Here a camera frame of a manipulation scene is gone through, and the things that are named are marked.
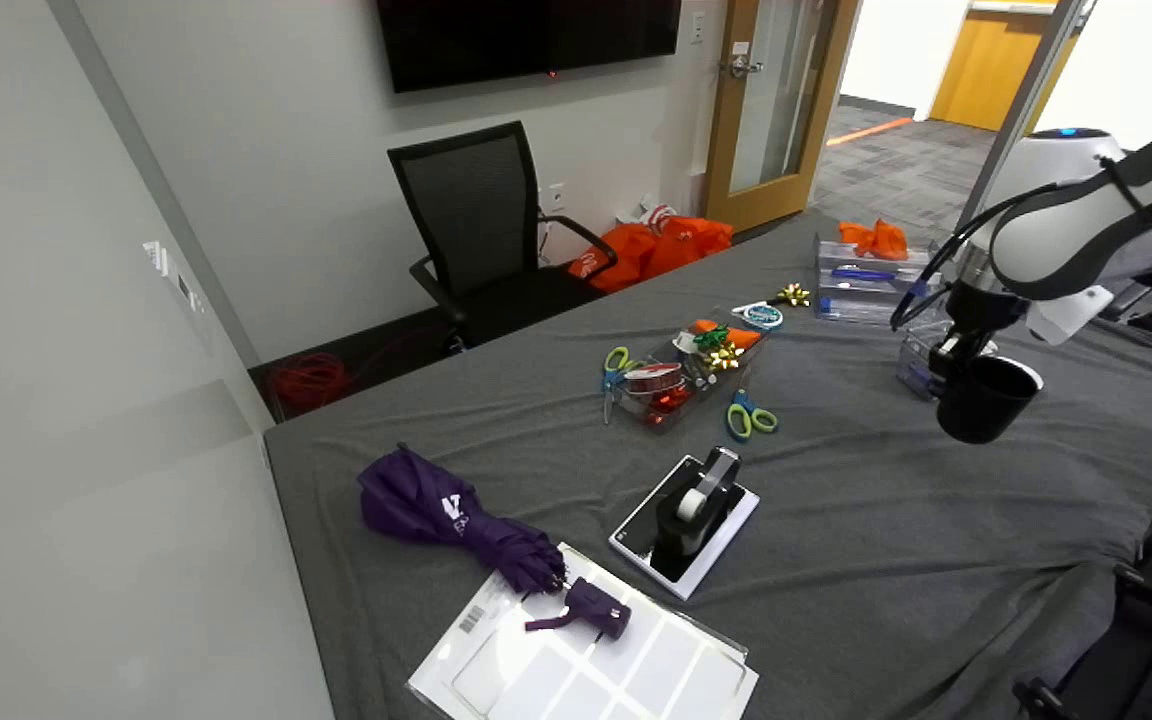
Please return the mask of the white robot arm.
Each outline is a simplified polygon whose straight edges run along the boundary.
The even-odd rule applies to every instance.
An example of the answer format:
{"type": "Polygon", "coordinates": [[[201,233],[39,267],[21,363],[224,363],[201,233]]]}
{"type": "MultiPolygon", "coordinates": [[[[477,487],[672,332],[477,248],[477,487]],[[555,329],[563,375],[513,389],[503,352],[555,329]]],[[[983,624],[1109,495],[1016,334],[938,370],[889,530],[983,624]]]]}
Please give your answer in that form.
{"type": "Polygon", "coordinates": [[[1121,147],[1096,127],[1022,140],[1006,194],[970,214],[939,258],[953,271],[938,370],[983,356],[1011,322],[1074,339],[1114,303],[1109,279],[1152,271],[1152,140],[1121,147]]]}

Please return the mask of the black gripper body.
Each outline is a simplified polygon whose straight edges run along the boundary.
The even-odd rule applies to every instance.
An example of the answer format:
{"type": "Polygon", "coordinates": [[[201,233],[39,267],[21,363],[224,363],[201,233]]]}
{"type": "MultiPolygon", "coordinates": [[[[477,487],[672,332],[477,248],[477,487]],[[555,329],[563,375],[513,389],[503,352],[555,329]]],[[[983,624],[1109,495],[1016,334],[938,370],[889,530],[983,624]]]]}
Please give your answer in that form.
{"type": "Polygon", "coordinates": [[[1022,295],[1002,295],[1002,291],[983,291],[983,289],[973,289],[973,284],[953,284],[949,289],[949,319],[953,319],[953,329],[929,352],[929,368],[938,375],[953,375],[957,368],[977,358],[989,347],[989,339],[1002,329],[1016,322],[1026,312],[1030,312],[1030,303],[1022,295]]]}

